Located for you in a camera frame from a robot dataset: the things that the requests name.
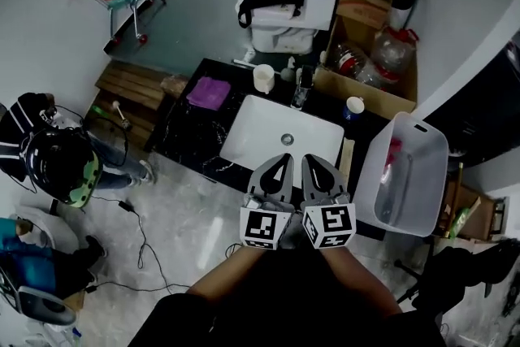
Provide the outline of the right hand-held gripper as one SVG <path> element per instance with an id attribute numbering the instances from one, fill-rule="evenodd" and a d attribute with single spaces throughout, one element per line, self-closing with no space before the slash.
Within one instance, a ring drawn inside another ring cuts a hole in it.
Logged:
<path id="1" fill-rule="evenodd" d="M 327 160 L 306 154 L 301 160 L 301 180 L 302 227 L 313 248 L 346 247 L 357 225 L 344 175 Z"/>

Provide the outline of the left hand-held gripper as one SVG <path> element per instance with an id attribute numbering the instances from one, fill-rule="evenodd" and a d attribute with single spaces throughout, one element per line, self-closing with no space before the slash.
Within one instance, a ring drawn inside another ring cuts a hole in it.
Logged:
<path id="1" fill-rule="evenodd" d="M 287 202 L 293 190 L 294 159 L 289 153 L 268 159 L 249 179 L 240 208 L 240 241 L 244 246 L 296 249 L 303 238 L 303 213 Z M 279 195 L 273 197 L 259 195 Z"/>

